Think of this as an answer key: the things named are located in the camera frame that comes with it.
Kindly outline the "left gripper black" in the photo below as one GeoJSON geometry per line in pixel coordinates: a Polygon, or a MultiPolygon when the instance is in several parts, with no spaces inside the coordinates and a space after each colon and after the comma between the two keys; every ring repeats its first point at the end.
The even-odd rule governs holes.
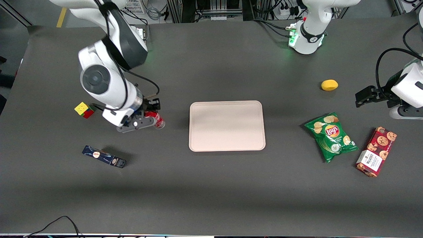
{"type": "Polygon", "coordinates": [[[381,101],[387,101],[388,108],[402,105],[402,100],[400,98],[394,98],[391,89],[392,86],[388,85],[384,87],[367,86],[355,94],[355,106],[361,107],[364,104],[381,101]]]}

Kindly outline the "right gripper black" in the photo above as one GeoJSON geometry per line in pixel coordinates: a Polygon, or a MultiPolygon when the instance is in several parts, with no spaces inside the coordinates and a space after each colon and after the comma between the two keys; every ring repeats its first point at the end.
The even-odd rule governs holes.
{"type": "Polygon", "coordinates": [[[144,118],[144,111],[154,111],[157,112],[161,110],[160,99],[155,98],[152,100],[143,99],[142,107],[139,107],[135,110],[127,119],[127,122],[133,122],[135,120],[141,120],[144,118]]]}

